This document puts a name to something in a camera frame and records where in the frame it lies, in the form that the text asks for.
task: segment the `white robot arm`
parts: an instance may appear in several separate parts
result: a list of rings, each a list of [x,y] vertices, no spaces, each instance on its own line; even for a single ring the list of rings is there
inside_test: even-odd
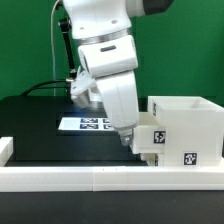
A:
[[[131,144],[132,129],[137,126],[139,116],[133,72],[138,61],[129,32],[129,17],[165,11],[172,1],[63,0],[71,20],[72,37],[80,44],[80,62],[86,71],[84,78],[73,83],[72,99],[96,84],[123,145]]]

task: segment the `white platform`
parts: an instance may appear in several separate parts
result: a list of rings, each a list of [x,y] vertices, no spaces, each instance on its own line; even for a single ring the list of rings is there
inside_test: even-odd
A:
[[[12,153],[12,141],[12,138],[0,139],[1,164]],[[224,190],[224,160],[218,167],[203,168],[0,168],[0,192],[141,190]]]

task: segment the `black cable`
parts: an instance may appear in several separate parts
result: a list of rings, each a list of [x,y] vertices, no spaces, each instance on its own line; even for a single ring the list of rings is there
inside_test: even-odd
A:
[[[32,92],[33,90],[36,90],[36,89],[41,89],[39,87],[41,86],[45,86],[45,85],[50,85],[50,84],[56,84],[56,83],[66,83],[66,80],[52,80],[52,81],[47,81],[47,82],[42,82],[42,83],[39,83],[37,85],[34,85],[33,87],[31,87],[30,89],[24,91],[21,96],[27,96],[30,92]],[[54,87],[46,87],[46,89],[49,88],[49,89],[53,89],[53,88],[58,88],[57,86],[54,86]]]
[[[68,87],[66,87],[66,86],[55,86],[55,87],[38,87],[38,88],[34,88],[34,89],[32,89],[32,90],[30,90],[30,92],[29,93],[31,93],[32,91],[35,91],[35,90],[40,90],[40,89],[67,89]]]
[[[70,68],[69,75],[71,78],[76,78],[77,72],[75,71],[75,63],[74,63],[74,59],[73,59],[73,53],[72,53],[70,37],[69,37],[69,30],[71,29],[69,19],[65,18],[65,19],[59,20],[58,25],[61,28],[61,32],[63,34],[63,39],[64,39],[64,43],[65,43],[66,55],[67,55],[67,59],[68,59],[68,65]]]

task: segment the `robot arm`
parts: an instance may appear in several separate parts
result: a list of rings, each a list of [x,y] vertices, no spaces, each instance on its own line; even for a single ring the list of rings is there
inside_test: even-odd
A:
[[[71,20],[72,37],[80,44],[80,62],[86,71],[85,76],[72,85],[75,89],[71,91],[72,98],[75,100],[95,84],[123,145],[131,144],[132,129],[137,126],[139,116],[133,72],[138,61],[129,32],[129,17],[164,11],[172,1],[63,0]]]

